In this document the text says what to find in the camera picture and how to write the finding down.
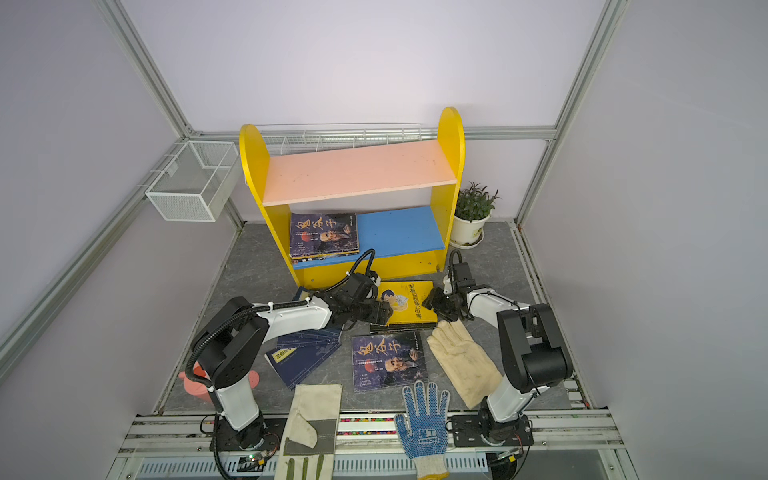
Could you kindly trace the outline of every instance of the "potted plant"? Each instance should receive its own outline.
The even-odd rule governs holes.
[[[491,195],[486,188],[471,182],[469,188],[458,192],[451,230],[454,246],[472,248],[480,243],[482,226],[491,218],[493,202],[499,198],[498,190]]]

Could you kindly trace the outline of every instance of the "glove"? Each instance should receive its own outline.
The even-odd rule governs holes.
[[[277,458],[276,480],[330,480],[341,385],[297,385]]]
[[[441,480],[448,476],[444,458],[448,448],[445,423],[451,394],[443,390],[438,403],[437,384],[430,382],[427,390],[429,395],[424,393],[424,382],[421,380],[413,388],[402,387],[408,419],[398,413],[395,415],[395,427],[406,455],[416,465],[419,480]]]
[[[460,321],[441,321],[427,343],[468,409],[475,408],[501,383],[496,365]]]

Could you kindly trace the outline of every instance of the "white wall panel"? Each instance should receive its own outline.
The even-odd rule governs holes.
[[[553,124],[604,0],[123,0],[197,130]]]
[[[0,476],[107,475],[175,378],[232,236],[227,218],[166,222],[146,204],[0,386]]]
[[[768,4],[630,3],[525,223],[640,478],[765,478]]]
[[[534,170],[544,153],[545,146],[546,143],[543,140],[468,141],[462,186],[467,187],[470,181],[475,181],[488,185],[491,192],[498,189],[500,198],[496,200],[494,217],[514,217],[518,212]],[[273,157],[271,161],[280,161],[280,157]],[[402,174],[402,172],[385,172],[384,174],[397,175]],[[429,205],[431,194],[432,189],[421,188],[385,194],[361,195],[292,204],[291,211],[296,213],[334,211],[362,213],[393,210]],[[264,221],[244,180],[241,180],[235,187],[232,200],[245,221]]]
[[[88,0],[0,2],[0,336],[175,141]]]

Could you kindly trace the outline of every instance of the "green leaves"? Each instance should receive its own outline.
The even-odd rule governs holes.
[[[485,189],[488,187],[480,187],[475,182],[469,184],[469,188],[465,188],[458,192],[458,199],[456,201],[456,213],[455,215],[463,220],[482,220],[491,214],[493,210],[493,202],[497,198],[501,198],[496,193],[491,195]]]

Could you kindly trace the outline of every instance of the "wire basket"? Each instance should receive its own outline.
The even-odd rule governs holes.
[[[234,142],[187,141],[147,189],[165,220],[215,222],[243,165]]]

